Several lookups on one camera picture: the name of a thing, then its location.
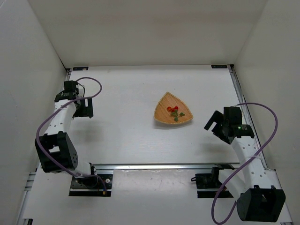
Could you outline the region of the cherry bunch with green leaves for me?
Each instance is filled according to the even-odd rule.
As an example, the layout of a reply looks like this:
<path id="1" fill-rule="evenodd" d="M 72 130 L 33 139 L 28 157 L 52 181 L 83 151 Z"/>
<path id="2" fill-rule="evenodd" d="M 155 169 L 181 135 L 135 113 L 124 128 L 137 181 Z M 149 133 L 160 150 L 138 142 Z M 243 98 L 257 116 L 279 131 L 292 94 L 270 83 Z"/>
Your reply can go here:
<path id="1" fill-rule="evenodd" d="M 169 113 L 170 113 L 170 116 L 174 118 L 175 122 L 179 121 L 179 117 L 185 116 L 185 114 L 183 112 L 179 111 L 179 107 L 178 106 L 171 107 L 171 108 L 172 108 L 172 110 L 169 111 Z"/>

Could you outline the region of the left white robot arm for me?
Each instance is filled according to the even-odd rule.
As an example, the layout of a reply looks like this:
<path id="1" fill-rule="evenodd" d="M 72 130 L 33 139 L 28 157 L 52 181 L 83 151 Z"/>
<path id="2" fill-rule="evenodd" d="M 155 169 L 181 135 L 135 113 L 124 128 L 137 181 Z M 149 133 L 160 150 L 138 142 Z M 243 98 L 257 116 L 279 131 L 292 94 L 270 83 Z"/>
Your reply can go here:
<path id="1" fill-rule="evenodd" d="M 92 118 L 92 99 L 77 102 L 59 100 L 55 102 L 54 115 L 49 119 L 50 124 L 43 135 L 37 131 L 35 146 L 37 154 L 45 173 L 66 172 L 75 178 L 96 175 L 92 163 L 84 162 L 68 135 L 71 120 L 76 117 Z"/>

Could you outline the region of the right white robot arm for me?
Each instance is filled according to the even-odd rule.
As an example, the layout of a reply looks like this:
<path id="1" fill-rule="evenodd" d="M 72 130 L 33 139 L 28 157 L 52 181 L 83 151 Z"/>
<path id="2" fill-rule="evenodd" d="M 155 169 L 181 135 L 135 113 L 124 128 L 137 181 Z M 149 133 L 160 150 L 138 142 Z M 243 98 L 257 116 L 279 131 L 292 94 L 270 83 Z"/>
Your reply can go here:
<path id="1" fill-rule="evenodd" d="M 262 161 L 256 155 L 255 135 L 250 125 L 242 123 L 242 112 L 238 107 L 224 107 L 215 111 L 205 125 L 219 139 L 231 145 L 235 151 L 244 178 L 233 169 L 223 169 L 218 179 L 234 197 L 239 218 L 248 222 L 277 222 L 285 203 L 285 193 L 277 189 L 268 178 Z"/>

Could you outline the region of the woven triangular fruit basket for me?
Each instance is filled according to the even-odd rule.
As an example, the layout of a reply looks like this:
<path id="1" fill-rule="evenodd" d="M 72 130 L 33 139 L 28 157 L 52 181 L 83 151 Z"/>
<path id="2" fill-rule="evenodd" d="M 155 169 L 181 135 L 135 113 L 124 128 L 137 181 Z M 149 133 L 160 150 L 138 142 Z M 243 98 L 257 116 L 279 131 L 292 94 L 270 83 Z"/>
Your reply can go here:
<path id="1" fill-rule="evenodd" d="M 166 92 L 154 110 L 154 120 L 167 125 L 179 125 L 193 119 L 187 105 L 170 92 Z"/>

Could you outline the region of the left aluminium rail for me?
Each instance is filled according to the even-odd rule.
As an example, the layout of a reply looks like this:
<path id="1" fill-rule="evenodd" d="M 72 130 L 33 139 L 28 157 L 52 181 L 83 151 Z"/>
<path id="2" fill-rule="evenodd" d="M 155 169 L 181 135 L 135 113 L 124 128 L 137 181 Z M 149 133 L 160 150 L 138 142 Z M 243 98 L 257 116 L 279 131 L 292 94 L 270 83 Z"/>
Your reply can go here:
<path id="1" fill-rule="evenodd" d="M 54 112 L 38 127 L 36 138 L 43 136 L 45 133 L 51 135 L 58 132 L 54 127 L 60 124 L 60 120 L 63 120 L 63 114 L 66 109 L 64 103 L 66 102 L 67 100 L 63 100 L 54 104 Z"/>

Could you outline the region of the aluminium rail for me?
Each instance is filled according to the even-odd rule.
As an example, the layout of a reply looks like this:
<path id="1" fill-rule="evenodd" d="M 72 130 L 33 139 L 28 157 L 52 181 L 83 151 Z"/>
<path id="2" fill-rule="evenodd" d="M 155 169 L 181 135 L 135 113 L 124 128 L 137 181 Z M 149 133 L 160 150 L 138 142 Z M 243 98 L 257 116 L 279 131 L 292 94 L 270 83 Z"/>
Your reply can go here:
<path id="1" fill-rule="evenodd" d="M 234 65 L 228 64 L 228 69 L 229 69 L 229 72 L 230 72 L 230 75 L 232 78 L 232 82 L 233 82 L 239 103 L 246 103 L 246 99 L 244 97 L 240 82 L 238 80 L 238 77 L 237 77 L 237 74 L 236 74 L 236 71 L 234 68 Z M 253 120 L 252 120 L 248 105 L 242 105 L 241 110 L 242 110 L 244 121 L 246 122 L 246 124 L 248 124 L 252 127 L 252 130 L 255 135 L 255 145 L 256 145 L 256 148 L 259 149 L 261 147 L 261 144 L 260 144 L 259 138 L 257 136 L 257 132 L 256 132 L 255 126 L 253 124 Z"/>
<path id="2" fill-rule="evenodd" d="M 36 138 L 43 136 L 45 133 L 51 135 L 58 132 L 54 127 L 60 124 L 60 120 L 63 120 L 63 114 L 66 109 L 64 103 L 66 102 L 67 100 L 63 100 L 54 104 L 54 112 L 38 127 Z"/>
<path id="3" fill-rule="evenodd" d="M 200 170 L 211 169 L 217 164 L 94 164 L 97 170 Z"/>

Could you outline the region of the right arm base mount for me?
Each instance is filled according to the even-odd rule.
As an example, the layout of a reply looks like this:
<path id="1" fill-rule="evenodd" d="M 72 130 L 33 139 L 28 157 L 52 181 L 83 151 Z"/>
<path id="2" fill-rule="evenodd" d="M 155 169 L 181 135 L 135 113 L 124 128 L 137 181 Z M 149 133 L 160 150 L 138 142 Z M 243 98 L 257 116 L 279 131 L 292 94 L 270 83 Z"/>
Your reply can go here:
<path id="1" fill-rule="evenodd" d="M 234 170 L 231 164 L 215 164 L 210 172 L 196 173 L 190 180 L 196 184 L 198 199 L 213 199 L 221 187 L 219 181 L 219 171 L 229 169 Z"/>

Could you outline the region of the right aluminium rail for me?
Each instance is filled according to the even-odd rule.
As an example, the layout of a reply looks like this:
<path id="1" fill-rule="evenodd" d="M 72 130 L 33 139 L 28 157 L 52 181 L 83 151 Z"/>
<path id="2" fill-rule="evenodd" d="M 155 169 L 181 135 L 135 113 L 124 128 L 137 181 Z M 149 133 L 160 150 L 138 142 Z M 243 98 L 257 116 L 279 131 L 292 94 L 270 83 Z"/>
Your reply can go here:
<path id="1" fill-rule="evenodd" d="M 232 78 L 232 82 L 233 82 L 239 103 L 246 103 L 246 99 L 244 97 L 240 82 L 238 80 L 238 77 L 237 77 L 237 74 L 236 74 L 236 71 L 234 68 L 234 65 L 228 64 L 228 69 L 229 69 L 229 72 L 230 72 L 230 75 Z M 256 145 L 256 148 L 259 149 L 261 147 L 261 144 L 260 144 L 259 138 L 257 136 L 257 132 L 256 132 L 255 126 L 253 124 L 253 120 L 252 120 L 248 105 L 242 105 L 241 110 L 242 110 L 244 121 L 246 122 L 246 124 L 248 124 L 252 127 L 252 130 L 255 135 L 255 145 Z"/>

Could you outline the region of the front aluminium rail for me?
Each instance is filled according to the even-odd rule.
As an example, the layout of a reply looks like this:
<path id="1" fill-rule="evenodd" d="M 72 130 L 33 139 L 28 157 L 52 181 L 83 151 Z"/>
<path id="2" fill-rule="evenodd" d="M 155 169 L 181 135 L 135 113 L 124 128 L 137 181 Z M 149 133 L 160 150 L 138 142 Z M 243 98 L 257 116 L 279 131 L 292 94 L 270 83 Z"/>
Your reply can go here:
<path id="1" fill-rule="evenodd" d="M 211 169 L 217 164 L 94 164 L 97 170 L 200 170 Z"/>

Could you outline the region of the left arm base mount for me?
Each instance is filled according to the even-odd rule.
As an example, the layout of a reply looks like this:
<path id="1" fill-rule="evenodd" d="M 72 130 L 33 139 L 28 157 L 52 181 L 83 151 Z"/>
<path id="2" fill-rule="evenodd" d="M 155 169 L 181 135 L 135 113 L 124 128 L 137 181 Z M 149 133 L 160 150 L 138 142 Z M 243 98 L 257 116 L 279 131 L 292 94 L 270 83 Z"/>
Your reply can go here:
<path id="1" fill-rule="evenodd" d="M 113 172 L 98 173 L 105 183 L 106 191 L 103 190 L 103 183 L 97 178 L 75 178 L 70 183 L 69 196 L 78 197 L 110 197 L 113 186 Z"/>

